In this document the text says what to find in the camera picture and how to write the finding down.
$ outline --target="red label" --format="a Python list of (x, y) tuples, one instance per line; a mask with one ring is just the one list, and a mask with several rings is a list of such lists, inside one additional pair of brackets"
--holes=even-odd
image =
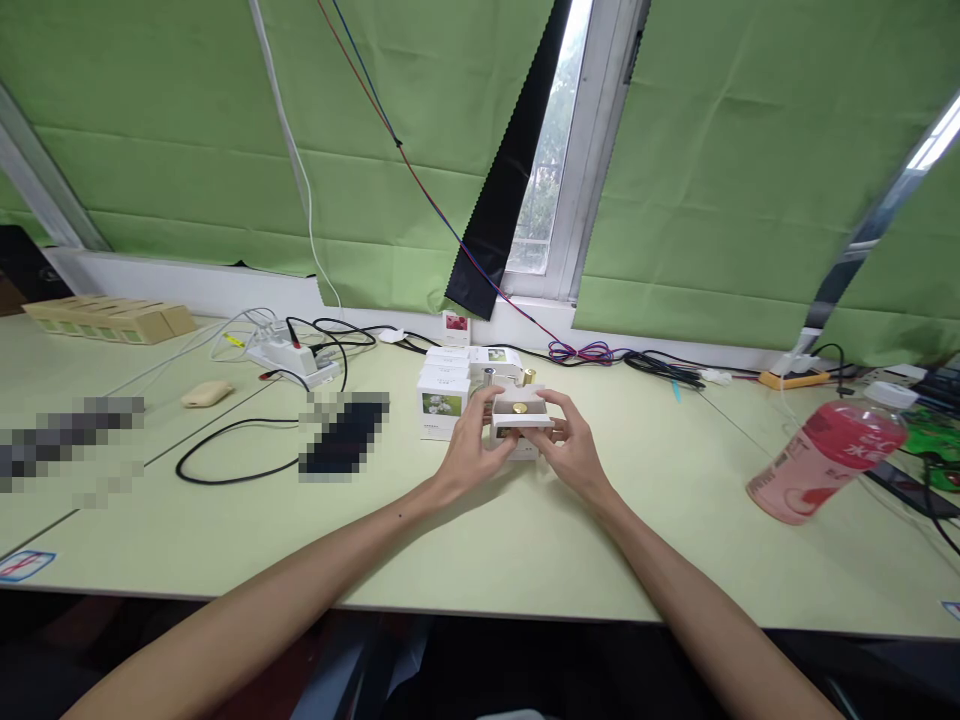
[(903, 428), (884, 423), (857, 422), (830, 404), (815, 412), (803, 432), (816, 448), (834, 462), (854, 470), (869, 470), (906, 440)]

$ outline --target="pink drink bottle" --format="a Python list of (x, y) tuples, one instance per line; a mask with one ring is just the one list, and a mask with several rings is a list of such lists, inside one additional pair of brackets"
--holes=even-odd
[(917, 394), (875, 382), (863, 395), (821, 405), (747, 485), (753, 501), (777, 520), (802, 525), (837, 490), (903, 445), (907, 427), (899, 412), (913, 405)]

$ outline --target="white wall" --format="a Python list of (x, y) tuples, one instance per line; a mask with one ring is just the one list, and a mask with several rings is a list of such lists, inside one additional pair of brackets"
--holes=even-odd
[[(336, 317), (325, 307), (313, 278), (294, 278), (247, 268), (218, 267), (124, 257), (68, 248), (47, 248), (44, 254), (77, 294), (105, 294), (182, 303), (197, 315), (232, 317), (245, 308), (265, 306), (277, 315), (313, 320)], [(660, 350), (688, 360), (732, 367), (766, 369), (780, 353), (753, 348), (704, 345), (574, 330), (570, 303), (511, 298), (557, 337), (574, 347), (603, 340), (611, 348)], [(439, 316), (382, 310), (344, 310), (344, 319), (360, 327), (394, 325), (430, 338), (442, 334)], [(546, 350), (550, 337), (497, 299), (490, 322), (473, 324), (473, 343), (505, 343)]]

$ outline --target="bottle cap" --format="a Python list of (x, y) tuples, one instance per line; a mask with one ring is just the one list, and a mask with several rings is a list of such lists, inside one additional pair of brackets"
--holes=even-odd
[(900, 410), (906, 410), (919, 397), (913, 390), (885, 382), (870, 383), (867, 389), (863, 391), (863, 395), (871, 400), (876, 400), (881, 405), (899, 408)]

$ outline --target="red cable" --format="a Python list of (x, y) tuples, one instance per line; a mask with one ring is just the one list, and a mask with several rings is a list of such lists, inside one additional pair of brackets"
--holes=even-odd
[[(357, 68), (356, 68), (356, 66), (353, 64), (353, 60), (350, 59), (350, 53), (347, 52), (347, 48), (344, 47), (343, 42), (340, 40), (340, 36), (337, 34), (337, 29), (333, 26), (333, 23), (332, 23), (331, 20), (330, 20), (330, 16), (327, 15), (327, 10), (326, 10), (326, 8), (323, 7), (323, 2), (322, 2), (322, 0), (317, 0), (317, 5), (320, 6), (320, 12), (323, 13), (323, 17), (324, 17), (324, 19), (327, 21), (327, 25), (328, 25), (329, 28), (330, 28), (330, 32), (333, 33), (333, 37), (334, 37), (334, 39), (337, 41), (337, 45), (340, 46), (340, 51), (343, 53), (343, 56), (347, 59), (347, 62), (350, 64), (350, 69), (353, 70), (353, 74), (354, 74), (354, 76), (357, 78), (357, 82), (359, 82), (359, 83), (360, 83), (360, 87), (363, 88), (363, 92), (364, 92), (364, 94), (367, 96), (367, 100), (370, 101), (370, 104), (373, 106), (374, 111), (377, 113), (377, 117), (380, 118), (380, 122), (383, 123), (383, 126), (387, 129), (387, 132), (390, 133), (390, 137), (392, 137), (392, 138), (393, 138), (393, 141), (396, 143), (396, 145), (397, 145), (397, 150), (400, 151), (400, 155), (401, 155), (401, 157), (403, 157), (403, 162), (406, 164), (407, 169), (410, 171), (410, 174), (413, 175), (413, 179), (417, 181), (417, 185), (420, 186), (420, 190), (421, 190), (421, 191), (423, 192), (423, 194), (426, 196), (427, 200), (430, 201), (430, 204), (433, 206), (433, 209), (437, 211), (437, 214), (440, 215), (441, 218), (443, 218), (444, 222), (446, 222), (446, 223), (449, 224), (450, 221), (447, 220), (446, 215), (443, 214), (443, 211), (440, 210), (440, 207), (433, 201), (433, 198), (430, 196), (430, 193), (427, 192), (427, 189), (423, 186), (423, 183), (420, 182), (420, 177), (417, 175), (416, 170), (413, 169), (413, 165), (410, 164), (410, 160), (407, 159), (407, 154), (403, 151), (403, 145), (402, 145), (402, 144), (400, 143), (400, 141), (397, 139), (397, 136), (394, 135), (393, 130), (390, 129), (390, 124), (387, 122), (386, 118), (383, 117), (383, 113), (380, 112), (380, 108), (378, 108), (378, 107), (377, 107), (377, 103), (374, 102), (373, 96), (370, 94), (370, 91), (367, 90), (367, 85), (366, 85), (366, 83), (363, 82), (363, 78), (360, 77), (360, 73), (357, 72)], [(483, 275), (483, 276), (486, 277), (486, 273), (483, 272), (483, 269), (480, 267), (480, 265), (477, 264), (477, 261), (473, 259), (472, 255), (471, 255), (469, 252), (466, 251), (466, 247), (464, 247), (463, 241), (460, 240), (459, 237), (457, 238), (457, 242), (460, 243), (460, 247), (464, 249), (464, 254), (467, 256), (467, 259), (470, 260), (471, 263), (473, 263), (473, 266), (474, 266), (475, 268), (477, 268), (478, 271), (480, 271), (480, 274), (481, 274), (481, 275)], [(513, 302), (510, 298), (507, 297), (506, 293), (504, 293), (504, 292), (500, 289), (500, 287), (499, 287), (496, 283), (494, 283), (492, 280), (490, 280), (490, 284), (491, 284), (491, 285), (494, 287), (494, 289), (499, 293), (500, 297), (502, 297), (504, 300), (506, 300), (507, 303), (509, 303), (509, 305), (510, 305), (514, 310), (516, 310), (518, 313), (520, 313), (521, 315), (523, 315), (525, 318), (527, 318), (530, 322), (532, 322), (532, 323), (533, 323), (534, 325), (536, 325), (538, 328), (540, 328), (541, 330), (543, 330), (547, 335), (549, 335), (550, 337), (552, 337), (553, 340), (554, 340), (554, 342), (556, 342), (556, 343), (558, 343), (560, 346), (562, 346), (564, 352), (561, 353), (561, 354), (569, 354), (569, 355), (572, 356), (572, 357), (578, 357), (578, 358), (581, 358), (581, 359), (584, 359), (584, 360), (593, 360), (594, 362), (599, 362), (599, 363), (602, 363), (602, 364), (610, 364), (610, 360), (601, 360), (601, 359), (598, 359), (598, 358), (600, 358), (600, 357), (603, 357), (605, 353), (603, 353), (602, 351), (598, 351), (598, 350), (596, 350), (596, 349), (593, 349), (593, 345), (595, 345), (596, 343), (591, 343), (591, 345), (588, 345), (588, 346), (585, 347), (585, 348), (582, 348), (582, 349), (580, 349), (580, 350), (575, 350), (571, 345), (567, 345), (567, 343), (563, 342), (560, 338), (558, 338), (558, 337), (557, 337), (556, 335), (554, 335), (552, 332), (550, 332), (549, 330), (547, 330), (543, 325), (541, 325), (541, 324), (538, 323), (536, 320), (534, 320), (533, 317), (531, 317), (528, 313), (526, 313), (526, 312), (524, 312), (523, 310), (521, 310), (520, 308), (518, 308), (518, 307), (514, 304), (514, 302)]]

